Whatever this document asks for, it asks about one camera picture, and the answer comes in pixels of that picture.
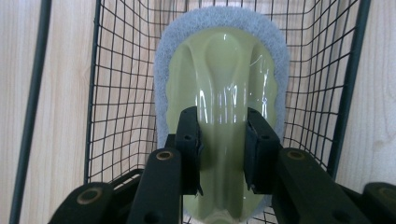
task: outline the light wooden panel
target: light wooden panel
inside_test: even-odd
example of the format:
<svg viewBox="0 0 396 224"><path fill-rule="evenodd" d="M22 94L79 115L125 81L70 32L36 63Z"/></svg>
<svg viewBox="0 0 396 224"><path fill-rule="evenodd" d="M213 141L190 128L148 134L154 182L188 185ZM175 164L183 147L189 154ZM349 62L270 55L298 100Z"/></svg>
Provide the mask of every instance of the light wooden panel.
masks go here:
<svg viewBox="0 0 396 224"><path fill-rule="evenodd" d="M0 223L7 223L32 71L39 1L0 3Z"/></svg>
<svg viewBox="0 0 396 224"><path fill-rule="evenodd" d="M337 181L396 185L396 2L372 1Z"/></svg>
<svg viewBox="0 0 396 224"><path fill-rule="evenodd" d="M2 1L0 223L7 223L40 1ZM21 223L46 223L82 184L94 1L53 1Z"/></svg>
<svg viewBox="0 0 396 224"><path fill-rule="evenodd" d="M38 0L0 3L0 223L7 223L38 22ZM337 181L396 184L394 1L373 1ZM82 183L94 1L54 1L21 223L45 223Z"/></svg>

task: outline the blue sponge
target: blue sponge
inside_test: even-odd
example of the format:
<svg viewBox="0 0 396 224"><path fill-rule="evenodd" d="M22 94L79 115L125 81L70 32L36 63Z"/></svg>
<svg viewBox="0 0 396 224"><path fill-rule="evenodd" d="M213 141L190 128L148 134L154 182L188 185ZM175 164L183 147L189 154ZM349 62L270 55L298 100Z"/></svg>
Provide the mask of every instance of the blue sponge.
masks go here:
<svg viewBox="0 0 396 224"><path fill-rule="evenodd" d="M241 7L204 7L183 14L163 32L154 60L155 110L157 116L158 148L165 145L169 134L166 124L166 83L169 63L178 45L201 30L228 26L256 36L270 51L275 63L275 80L278 85L275 132L283 139L285 98L289 79L289 52L285 38L276 26L263 15Z"/></svg>

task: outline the wire basket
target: wire basket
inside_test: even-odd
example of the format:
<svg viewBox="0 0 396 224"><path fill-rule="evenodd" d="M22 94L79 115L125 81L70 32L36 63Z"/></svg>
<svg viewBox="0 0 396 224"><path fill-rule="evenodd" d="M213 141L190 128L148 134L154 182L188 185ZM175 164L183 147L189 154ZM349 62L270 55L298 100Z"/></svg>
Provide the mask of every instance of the wire basket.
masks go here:
<svg viewBox="0 0 396 224"><path fill-rule="evenodd" d="M112 182L156 149L155 50L166 26L208 6L270 18L290 51L284 147L310 152L335 177L359 62L367 1L98 0L92 47L85 182ZM194 223L185 217L185 223ZM248 223L276 223L271 208Z"/></svg>

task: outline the light green plastic object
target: light green plastic object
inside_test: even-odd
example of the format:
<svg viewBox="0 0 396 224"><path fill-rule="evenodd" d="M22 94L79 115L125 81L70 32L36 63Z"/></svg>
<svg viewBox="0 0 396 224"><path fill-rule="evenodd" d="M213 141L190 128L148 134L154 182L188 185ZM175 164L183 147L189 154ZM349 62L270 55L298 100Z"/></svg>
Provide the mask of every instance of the light green plastic object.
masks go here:
<svg viewBox="0 0 396 224"><path fill-rule="evenodd" d="M180 112L197 106L204 150L204 196L184 196L185 209L204 223L238 223L250 217L262 196L248 191L243 161L248 107L276 124L274 62L259 39L241 30L217 27L190 36L178 46L166 86L169 133Z"/></svg>

